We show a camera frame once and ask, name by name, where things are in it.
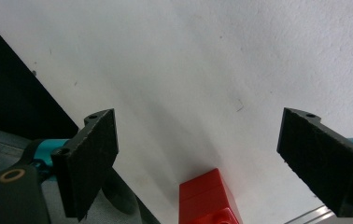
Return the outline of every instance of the black panel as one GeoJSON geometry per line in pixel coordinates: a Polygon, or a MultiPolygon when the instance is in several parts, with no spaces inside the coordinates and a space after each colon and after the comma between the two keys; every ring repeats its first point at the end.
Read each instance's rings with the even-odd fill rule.
{"type": "Polygon", "coordinates": [[[1,36],[0,130],[29,139],[70,138],[78,131],[1,36]]]}

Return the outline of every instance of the white surface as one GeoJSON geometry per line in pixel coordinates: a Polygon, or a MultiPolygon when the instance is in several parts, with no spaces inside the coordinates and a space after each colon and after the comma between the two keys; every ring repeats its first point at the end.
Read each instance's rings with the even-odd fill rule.
{"type": "Polygon", "coordinates": [[[246,224],[318,207],[275,151],[284,106],[353,136],[353,1],[0,0],[0,34],[80,127],[116,109],[116,169],[161,223],[214,167],[246,224]]]}

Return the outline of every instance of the black rubber pad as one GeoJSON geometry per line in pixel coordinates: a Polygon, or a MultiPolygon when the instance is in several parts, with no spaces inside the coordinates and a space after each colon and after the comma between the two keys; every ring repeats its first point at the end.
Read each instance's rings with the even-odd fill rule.
{"type": "Polygon", "coordinates": [[[114,110],[84,121],[86,126],[51,154],[65,215],[79,221],[87,215],[119,152],[114,110]]]}
{"type": "Polygon", "coordinates": [[[285,108],[277,152],[338,217],[353,217],[353,143],[320,117],[285,108]]]}

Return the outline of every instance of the screw hole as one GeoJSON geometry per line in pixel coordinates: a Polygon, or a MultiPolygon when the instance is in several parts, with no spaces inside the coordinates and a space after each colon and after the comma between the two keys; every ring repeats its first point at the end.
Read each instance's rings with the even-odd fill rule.
{"type": "Polygon", "coordinates": [[[24,175],[25,175],[25,170],[23,169],[9,170],[0,176],[0,182],[4,184],[10,183],[20,179],[24,175]]]}
{"type": "Polygon", "coordinates": [[[59,155],[66,155],[70,152],[71,150],[69,148],[61,148],[59,151],[58,151],[58,154],[59,155]]]}

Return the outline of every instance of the red block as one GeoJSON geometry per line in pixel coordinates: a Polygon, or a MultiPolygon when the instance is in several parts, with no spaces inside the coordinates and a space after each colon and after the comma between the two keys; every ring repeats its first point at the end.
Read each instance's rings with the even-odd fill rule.
{"type": "Polygon", "coordinates": [[[179,185],[179,224],[243,224],[218,169],[179,185]]]}

